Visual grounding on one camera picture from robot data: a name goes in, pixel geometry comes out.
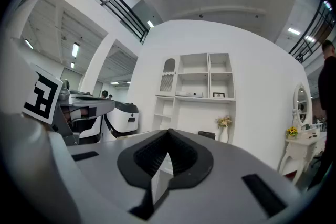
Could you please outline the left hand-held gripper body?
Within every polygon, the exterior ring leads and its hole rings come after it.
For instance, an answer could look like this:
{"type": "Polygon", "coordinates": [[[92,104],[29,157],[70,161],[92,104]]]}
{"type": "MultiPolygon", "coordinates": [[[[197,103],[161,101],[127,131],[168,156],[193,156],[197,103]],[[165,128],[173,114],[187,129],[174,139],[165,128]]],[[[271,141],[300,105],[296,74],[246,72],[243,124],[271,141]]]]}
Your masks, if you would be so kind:
{"type": "Polygon", "coordinates": [[[36,64],[30,63],[29,66],[37,73],[38,80],[28,96],[23,113],[45,124],[47,130],[59,133],[66,144],[78,144],[79,136],[69,126],[72,106],[69,83],[36,64]]]}

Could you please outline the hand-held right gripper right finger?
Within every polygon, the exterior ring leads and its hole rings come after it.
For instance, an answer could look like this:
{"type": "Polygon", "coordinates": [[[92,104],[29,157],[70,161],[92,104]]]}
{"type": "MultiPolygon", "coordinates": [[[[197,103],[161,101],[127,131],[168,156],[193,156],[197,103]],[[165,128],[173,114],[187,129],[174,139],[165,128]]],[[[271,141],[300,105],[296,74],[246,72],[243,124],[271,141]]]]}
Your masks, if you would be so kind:
{"type": "Polygon", "coordinates": [[[287,178],[237,146],[197,134],[180,134],[211,151],[214,165],[196,187],[171,190],[154,213],[154,224],[259,224],[269,217],[242,177],[258,175],[282,200],[292,205],[300,191],[287,178]]]}

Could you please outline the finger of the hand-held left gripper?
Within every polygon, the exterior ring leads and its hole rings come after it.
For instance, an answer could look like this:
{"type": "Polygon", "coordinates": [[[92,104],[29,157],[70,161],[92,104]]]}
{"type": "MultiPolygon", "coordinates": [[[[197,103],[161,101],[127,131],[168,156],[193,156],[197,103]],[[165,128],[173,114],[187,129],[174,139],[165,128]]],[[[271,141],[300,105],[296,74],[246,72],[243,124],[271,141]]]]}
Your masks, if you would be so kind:
{"type": "Polygon", "coordinates": [[[116,103],[110,99],[95,97],[75,97],[75,107],[87,108],[88,114],[107,114],[115,108],[116,103]]]}

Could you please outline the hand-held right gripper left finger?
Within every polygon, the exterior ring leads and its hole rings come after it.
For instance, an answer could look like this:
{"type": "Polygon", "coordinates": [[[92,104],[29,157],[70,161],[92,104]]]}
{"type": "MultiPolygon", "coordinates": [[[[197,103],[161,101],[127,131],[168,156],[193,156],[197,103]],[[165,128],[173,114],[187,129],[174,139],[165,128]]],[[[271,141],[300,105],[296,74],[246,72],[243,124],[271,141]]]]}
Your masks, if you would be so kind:
{"type": "Polygon", "coordinates": [[[146,190],[127,183],[118,169],[119,154],[159,132],[145,132],[112,142],[68,146],[67,149],[76,157],[77,166],[94,190],[117,208],[128,212],[141,204],[146,190]]]}

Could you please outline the white cabinet door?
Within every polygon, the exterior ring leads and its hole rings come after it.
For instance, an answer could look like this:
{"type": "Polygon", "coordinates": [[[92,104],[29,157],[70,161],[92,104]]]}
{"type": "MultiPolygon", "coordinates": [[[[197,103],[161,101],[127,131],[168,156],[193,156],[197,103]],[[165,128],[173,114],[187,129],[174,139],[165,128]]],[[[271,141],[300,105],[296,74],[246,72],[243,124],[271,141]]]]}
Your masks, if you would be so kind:
{"type": "Polygon", "coordinates": [[[173,97],[176,92],[177,76],[179,69],[178,57],[166,57],[163,60],[160,73],[158,95],[173,97]]]}

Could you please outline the white desk with hutch shelves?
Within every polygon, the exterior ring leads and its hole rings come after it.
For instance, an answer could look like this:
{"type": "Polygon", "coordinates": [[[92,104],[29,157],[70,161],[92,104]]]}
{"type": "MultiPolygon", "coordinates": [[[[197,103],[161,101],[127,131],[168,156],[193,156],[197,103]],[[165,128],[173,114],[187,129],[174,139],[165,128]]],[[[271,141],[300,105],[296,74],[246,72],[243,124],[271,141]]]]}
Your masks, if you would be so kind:
{"type": "Polygon", "coordinates": [[[235,80],[230,56],[227,52],[203,52],[177,55],[179,58],[176,91],[203,92],[203,98],[155,95],[152,129],[177,129],[197,134],[213,132],[217,141],[223,128],[215,120],[230,116],[228,127],[231,143],[236,116],[235,80]],[[214,98],[213,92],[225,93],[224,98],[214,98]]]}

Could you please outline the black box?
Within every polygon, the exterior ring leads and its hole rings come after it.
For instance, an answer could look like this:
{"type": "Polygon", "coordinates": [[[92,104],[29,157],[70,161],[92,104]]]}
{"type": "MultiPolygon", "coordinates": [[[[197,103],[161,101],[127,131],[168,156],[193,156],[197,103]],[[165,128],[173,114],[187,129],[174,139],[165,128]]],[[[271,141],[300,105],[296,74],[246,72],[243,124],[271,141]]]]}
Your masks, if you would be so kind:
{"type": "Polygon", "coordinates": [[[210,138],[212,140],[216,139],[216,134],[213,132],[198,131],[197,134],[206,138],[210,138]]]}

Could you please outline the yellow flower bouquet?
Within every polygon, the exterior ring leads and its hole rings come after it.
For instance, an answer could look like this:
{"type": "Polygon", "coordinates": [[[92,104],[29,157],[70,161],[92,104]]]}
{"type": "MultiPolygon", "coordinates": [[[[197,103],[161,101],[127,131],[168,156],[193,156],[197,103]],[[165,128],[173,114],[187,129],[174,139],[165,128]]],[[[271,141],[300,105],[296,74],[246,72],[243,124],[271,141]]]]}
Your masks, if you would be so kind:
{"type": "Polygon", "coordinates": [[[217,125],[217,127],[220,128],[227,128],[232,124],[232,120],[230,118],[230,116],[225,116],[222,118],[217,118],[215,120],[215,123],[217,125]]]}

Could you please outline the potted yellow sunflowers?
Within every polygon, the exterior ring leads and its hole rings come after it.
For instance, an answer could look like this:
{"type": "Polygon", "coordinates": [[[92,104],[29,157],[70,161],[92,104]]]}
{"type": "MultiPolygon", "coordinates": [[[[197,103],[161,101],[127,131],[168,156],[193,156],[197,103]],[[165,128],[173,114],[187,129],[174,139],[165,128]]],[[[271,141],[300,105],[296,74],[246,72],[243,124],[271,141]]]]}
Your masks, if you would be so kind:
{"type": "Polygon", "coordinates": [[[296,139],[298,135],[298,129],[296,127],[290,127],[286,130],[286,139],[296,139]]]}

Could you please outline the white vanity table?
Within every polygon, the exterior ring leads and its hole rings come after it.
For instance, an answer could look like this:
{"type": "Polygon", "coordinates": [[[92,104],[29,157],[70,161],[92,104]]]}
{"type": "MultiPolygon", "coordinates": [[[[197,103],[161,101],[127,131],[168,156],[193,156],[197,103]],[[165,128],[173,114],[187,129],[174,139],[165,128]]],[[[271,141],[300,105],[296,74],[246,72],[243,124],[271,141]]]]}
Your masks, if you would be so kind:
{"type": "Polygon", "coordinates": [[[322,154],[326,141],[326,133],[320,130],[320,124],[313,123],[311,96],[303,83],[295,88],[292,115],[292,126],[298,129],[298,135],[296,139],[285,139],[286,150],[278,171],[283,173],[289,159],[298,161],[299,166],[292,180],[296,184],[313,159],[322,154]]]}

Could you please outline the white flat box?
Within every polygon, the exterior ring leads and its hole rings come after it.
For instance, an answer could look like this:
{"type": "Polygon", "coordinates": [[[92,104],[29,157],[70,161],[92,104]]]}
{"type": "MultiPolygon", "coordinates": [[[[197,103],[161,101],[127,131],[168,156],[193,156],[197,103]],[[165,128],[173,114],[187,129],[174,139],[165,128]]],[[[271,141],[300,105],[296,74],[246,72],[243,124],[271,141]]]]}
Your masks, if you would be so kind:
{"type": "Polygon", "coordinates": [[[176,96],[203,98],[203,92],[176,91],[176,96]]]}

